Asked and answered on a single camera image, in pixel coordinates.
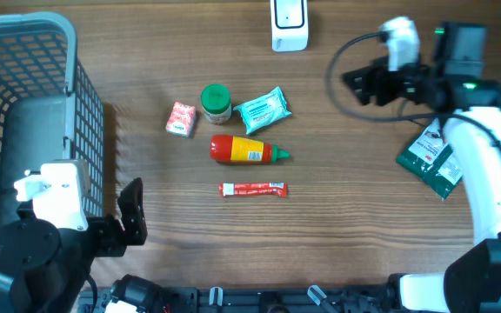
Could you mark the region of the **green 3M gloves package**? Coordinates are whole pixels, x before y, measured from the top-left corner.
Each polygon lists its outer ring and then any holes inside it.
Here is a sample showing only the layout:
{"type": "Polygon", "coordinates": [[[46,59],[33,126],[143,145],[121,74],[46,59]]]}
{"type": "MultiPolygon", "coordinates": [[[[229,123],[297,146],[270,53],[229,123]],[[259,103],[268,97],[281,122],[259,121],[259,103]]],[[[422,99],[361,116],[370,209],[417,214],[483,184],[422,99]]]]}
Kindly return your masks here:
{"type": "Polygon", "coordinates": [[[463,172],[437,119],[397,156],[396,162],[427,184],[445,200],[456,188],[463,172]]]}

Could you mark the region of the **mint wet wipes pack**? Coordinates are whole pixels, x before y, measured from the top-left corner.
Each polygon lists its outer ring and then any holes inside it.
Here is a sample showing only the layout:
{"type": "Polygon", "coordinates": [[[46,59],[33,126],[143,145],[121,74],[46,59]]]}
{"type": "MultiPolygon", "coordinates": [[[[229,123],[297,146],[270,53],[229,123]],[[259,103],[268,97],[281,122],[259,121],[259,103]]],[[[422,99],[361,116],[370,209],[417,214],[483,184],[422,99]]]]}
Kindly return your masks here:
{"type": "Polygon", "coordinates": [[[292,115],[287,109],[287,101],[280,87],[254,100],[239,104],[233,110],[242,117],[247,135],[292,115]]]}

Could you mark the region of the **orange snack packet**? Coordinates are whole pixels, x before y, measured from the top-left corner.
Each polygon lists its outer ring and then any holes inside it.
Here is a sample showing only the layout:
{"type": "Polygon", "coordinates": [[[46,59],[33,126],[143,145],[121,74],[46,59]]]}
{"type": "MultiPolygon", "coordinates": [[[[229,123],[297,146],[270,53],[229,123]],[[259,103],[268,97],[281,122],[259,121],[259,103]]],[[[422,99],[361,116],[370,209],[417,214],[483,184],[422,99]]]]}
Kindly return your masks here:
{"type": "Polygon", "coordinates": [[[189,137],[192,133],[197,111],[194,106],[175,102],[165,126],[168,133],[181,137],[189,137]]]}

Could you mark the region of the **red sauce bottle green cap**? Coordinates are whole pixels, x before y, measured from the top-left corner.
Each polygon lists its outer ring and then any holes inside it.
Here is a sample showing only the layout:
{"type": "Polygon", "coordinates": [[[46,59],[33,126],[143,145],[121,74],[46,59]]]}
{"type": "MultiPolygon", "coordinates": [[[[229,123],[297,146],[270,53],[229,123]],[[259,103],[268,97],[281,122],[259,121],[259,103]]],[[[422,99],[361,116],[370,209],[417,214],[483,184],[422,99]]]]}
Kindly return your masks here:
{"type": "Polygon", "coordinates": [[[210,140],[210,158],[219,163],[276,163],[290,157],[275,144],[245,137],[214,135],[210,140]]]}

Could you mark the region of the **green lid spice jar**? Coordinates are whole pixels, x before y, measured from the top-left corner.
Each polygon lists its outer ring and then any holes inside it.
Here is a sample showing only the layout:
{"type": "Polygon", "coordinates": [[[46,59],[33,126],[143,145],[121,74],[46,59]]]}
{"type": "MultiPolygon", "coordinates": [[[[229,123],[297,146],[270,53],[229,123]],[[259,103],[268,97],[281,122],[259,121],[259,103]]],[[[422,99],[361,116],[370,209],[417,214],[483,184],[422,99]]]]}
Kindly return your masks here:
{"type": "Polygon", "coordinates": [[[230,119],[232,113],[230,92],[219,83],[206,86],[201,93],[204,116],[210,123],[221,124],[230,119]]]}

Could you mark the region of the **red snack bar wrapper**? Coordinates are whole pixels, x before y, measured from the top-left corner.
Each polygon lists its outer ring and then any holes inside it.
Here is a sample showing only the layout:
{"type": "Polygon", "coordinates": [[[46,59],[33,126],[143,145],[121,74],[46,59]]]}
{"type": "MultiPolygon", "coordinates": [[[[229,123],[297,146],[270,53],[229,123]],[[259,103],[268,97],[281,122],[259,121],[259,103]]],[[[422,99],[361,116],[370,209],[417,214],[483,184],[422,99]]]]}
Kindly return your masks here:
{"type": "Polygon", "coordinates": [[[218,188],[222,197],[288,195],[288,186],[285,183],[220,183],[218,188]]]}

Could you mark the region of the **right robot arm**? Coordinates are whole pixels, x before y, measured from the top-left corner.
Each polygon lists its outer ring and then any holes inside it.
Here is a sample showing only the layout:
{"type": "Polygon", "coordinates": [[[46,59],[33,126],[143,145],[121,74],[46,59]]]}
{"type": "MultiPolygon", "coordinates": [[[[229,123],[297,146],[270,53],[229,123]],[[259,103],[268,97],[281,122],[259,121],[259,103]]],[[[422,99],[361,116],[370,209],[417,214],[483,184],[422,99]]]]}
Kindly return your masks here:
{"type": "Polygon", "coordinates": [[[501,84],[482,77],[486,28],[444,22],[432,65],[421,62],[415,24],[397,17],[377,38],[386,57],[343,74],[362,104],[397,98],[428,106],[463,174],[474,245],[444,272],[393,280],[394,310],[501,312],[501,84]]]}

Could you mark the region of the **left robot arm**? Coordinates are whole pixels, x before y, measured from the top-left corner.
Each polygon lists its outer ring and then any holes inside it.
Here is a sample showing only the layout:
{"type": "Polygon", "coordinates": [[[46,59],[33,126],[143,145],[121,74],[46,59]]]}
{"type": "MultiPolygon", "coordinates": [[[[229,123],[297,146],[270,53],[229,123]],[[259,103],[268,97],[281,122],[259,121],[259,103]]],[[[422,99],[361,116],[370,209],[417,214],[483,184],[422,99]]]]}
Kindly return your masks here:
{"type": "Polygon", "coordinates": [[[144,245],[143,181],[117,199],[121,216],[91,217],[87,230],[59,229],[27,215],[0,229],[0,313],[68,312],[98,257],[121,257],[144,245]]]}

